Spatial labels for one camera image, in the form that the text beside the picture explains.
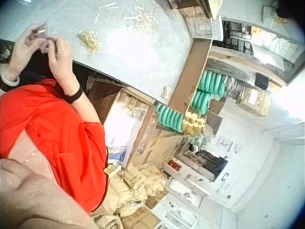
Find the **green coil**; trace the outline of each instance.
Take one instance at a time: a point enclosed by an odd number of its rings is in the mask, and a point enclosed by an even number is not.
[[[182,125],[184,115],[182,113],[160,103],[156,105],[155,110],[159,113],[159,123],[162,126],[171,128],[179,133],[183,132]]]
[[[225,91],[225,76],[211,71],[204,71],[198,89],[210,94],[217,94],[222,98]]]
[[[192,101],[192,108],[201,112],[201,114],[205,114],[208,110],[208,105],[211,100],[211,95],[208,92],[204,92],[201,90],[197,90]]]

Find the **red object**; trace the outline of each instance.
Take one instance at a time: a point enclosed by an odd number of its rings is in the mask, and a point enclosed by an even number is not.
[[[174,168],[175,170],[177,170],[179,172],[180,168],[181,168],[181,165],[179,165],[178,163],[174,162],[173,160],[170,160],[168,162],[168,164]]]
[[[107,186],[104,128],[100,123],[84,123],[58,97],[55,84],[47,79],[3,95],[0,155],[8,157],[25,129],[48,159],[60,187],[91,212],[102,202]]]

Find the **wrist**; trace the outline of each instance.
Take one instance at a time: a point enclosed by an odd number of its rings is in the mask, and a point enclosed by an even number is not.
[[[77,81],[75,75],[64,80],[58,80],[57,82],[59,83],[59,85],[63,89],[63,92],[67,96],[72,96],[76,94],[80,88],[80,83]]]
[[[20,72],[16,71],[11,65],[8,65],[5,69],[5,76],[9,81],[16,81],[19,74]]]

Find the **workbench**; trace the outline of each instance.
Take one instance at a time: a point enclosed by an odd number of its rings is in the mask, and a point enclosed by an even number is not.
[[[0,15],[1,39],[14,42],[30,24],[47,21],[48,35],[66,38],[75,62],[164,104],[193,43],[181,14],[165,0],[14,0],[3,4]],[[79,30],[94,31],[100,49],[89,53]],[[165,86],[172,89],[168,99],[162,98]]]

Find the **white bracelet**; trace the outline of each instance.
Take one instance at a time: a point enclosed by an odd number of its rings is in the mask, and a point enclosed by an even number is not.
[[[10,87],[16,87],[18,84],[19,84],[19,82],[20,82],[20,77],[19,76],[17,76],[17,79],[16,79],[16,81],[10,81],[7,77],[6,77],[6,75],[5,75],[5,70],[6,70],[6,68],[3,68],[2,69],[2,72],[1,72],[1,78],[2,78],[2,81],[6,84],[6,85],[8,85],[8,86],[10,86]]]

